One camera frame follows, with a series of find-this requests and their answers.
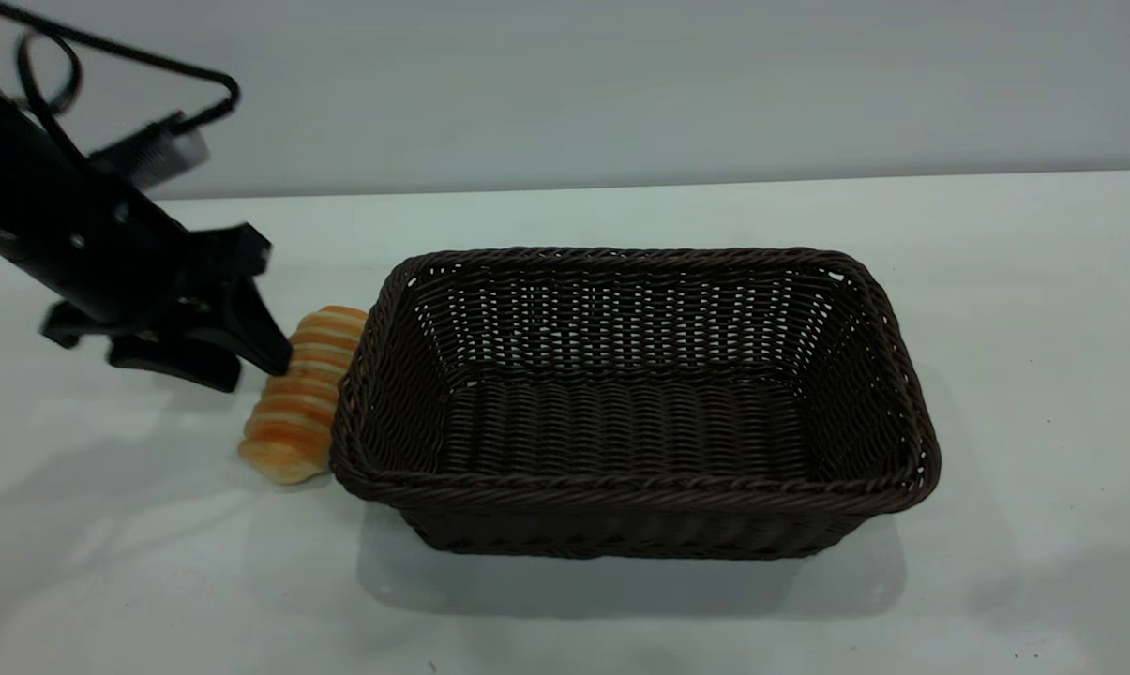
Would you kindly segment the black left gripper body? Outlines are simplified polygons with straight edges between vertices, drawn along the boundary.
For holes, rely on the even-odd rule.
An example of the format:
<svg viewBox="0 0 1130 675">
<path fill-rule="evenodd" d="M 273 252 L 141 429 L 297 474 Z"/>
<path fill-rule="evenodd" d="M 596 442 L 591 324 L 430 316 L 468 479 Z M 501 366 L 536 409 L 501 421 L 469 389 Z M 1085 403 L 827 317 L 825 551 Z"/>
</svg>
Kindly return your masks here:
<svg viewBox="0 0 1130 675">
<path fill-rule="evenodd" d="M 264 272 L 272 245 L 257 228 L 191 232 L 144 197 L 101 206 L 38 202 L 38 271 L 60 295 L 42 324 L 51 341 L 84 335 L 179 334 L 210 341 L 221 282 Z"/>
</svg>

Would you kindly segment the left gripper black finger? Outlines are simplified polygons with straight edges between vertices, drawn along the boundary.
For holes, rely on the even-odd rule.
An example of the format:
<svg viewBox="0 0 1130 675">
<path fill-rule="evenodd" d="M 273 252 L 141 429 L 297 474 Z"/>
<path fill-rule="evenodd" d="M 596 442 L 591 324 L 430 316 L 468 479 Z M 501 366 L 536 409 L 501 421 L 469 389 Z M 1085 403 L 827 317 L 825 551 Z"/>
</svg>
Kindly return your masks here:
<svg viewBox="0 0 1130 675">
<path fill-rule="evenodd" d="M 156 340 L 137 335 L 112 337 L 107 363 L 123 370 L 160 373 L 221 393 L 233 393 L 240 382 L 240 360 L 231 351 L 169 335 Z"/>
<path fill-rule="evenodd" d="M 251 277 L 221 282 L 212 302 L 210 341 L 270 377 L 282 377 L 289 371 L 292 341 L 266 308 Z"/>
</svg>

